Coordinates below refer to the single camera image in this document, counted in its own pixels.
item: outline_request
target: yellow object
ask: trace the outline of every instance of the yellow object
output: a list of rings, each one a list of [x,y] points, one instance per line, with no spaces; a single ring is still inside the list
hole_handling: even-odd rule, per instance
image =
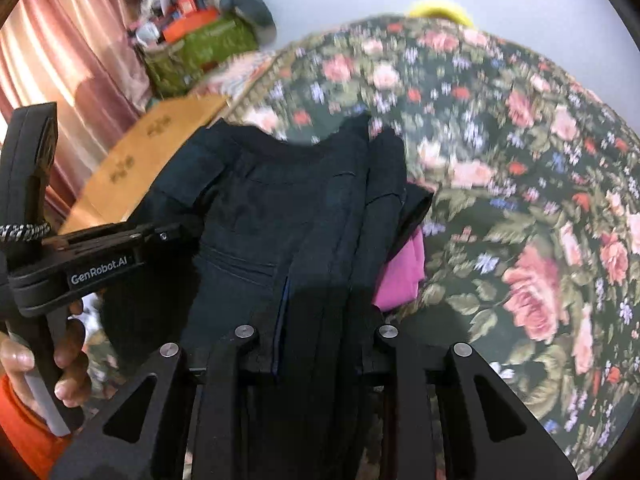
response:
[[[409,9],[410,18],[444,18],[466,27],[474,27],[474,22],[466,10],[447,0],[423,0]]]

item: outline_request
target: green bag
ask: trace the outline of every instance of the green bag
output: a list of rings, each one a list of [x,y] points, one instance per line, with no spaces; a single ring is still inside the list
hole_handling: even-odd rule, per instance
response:
[[[162,50],[141,52],[159,98],[186,94],[209,70],[233,54],[257,50],[251,27],[227,15],[185,35]]]

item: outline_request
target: floral bedspread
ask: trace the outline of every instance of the floral bedspread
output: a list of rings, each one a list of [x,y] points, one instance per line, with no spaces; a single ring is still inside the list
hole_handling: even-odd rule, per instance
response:
[[[636,134],[539,54],[397,16],[291,45],[228,118],[318,142],[364,108],[437,190],[428,278],[392,316],[472,343],[586,478],[640,394]]]
[[[275,56],[276,52],[273,50],[255,50],[233,56],[205,74],[189,95],[220,94],[228,95],[234,100],[268,69]]]

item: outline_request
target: pink cloth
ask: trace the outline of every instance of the pink cloth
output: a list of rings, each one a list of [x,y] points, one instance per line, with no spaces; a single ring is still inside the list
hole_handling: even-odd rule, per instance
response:
[[[424,279],[424,239],[420,228],[393,259],[385,265],[373,304],[382,312],[418,297],[418,284]]]

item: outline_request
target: fingernail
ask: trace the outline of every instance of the fingernail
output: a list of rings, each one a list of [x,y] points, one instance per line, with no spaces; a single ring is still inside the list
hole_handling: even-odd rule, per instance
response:
[[[66,393],[65,390],[66,390],[65,383],[58,383],[56,384],[56,387],[53,391],[56,394],[56,397],[62,400],[62,398],[65,396],[65,393]]]
[[[35,366],[35,359],[30,350],[25,350],[17,355],[20,366],[25,370],[31,370]]]
[[[55,362],[58,368],[65,368],[68,363],[65,362],[66,356],[62,354],[62,352],[58,352],[53,354],[53,362]]]

